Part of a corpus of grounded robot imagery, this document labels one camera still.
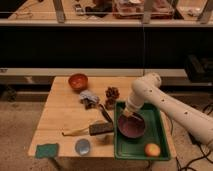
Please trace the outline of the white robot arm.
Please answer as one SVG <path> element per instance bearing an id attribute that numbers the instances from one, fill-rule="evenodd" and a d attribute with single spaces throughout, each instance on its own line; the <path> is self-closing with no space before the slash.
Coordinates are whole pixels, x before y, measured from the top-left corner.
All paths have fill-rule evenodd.
<path id="1" fill-rule="evenodd" d="M 167 95 L 159 89 L 161 83 L 161 77 L 157 73 L 148 73 L 135 79 L 131 84 L 131 93 L 125 102 L 123 114 L 131 116 L 148 101 L 213 151 L 213 117 Z"/>

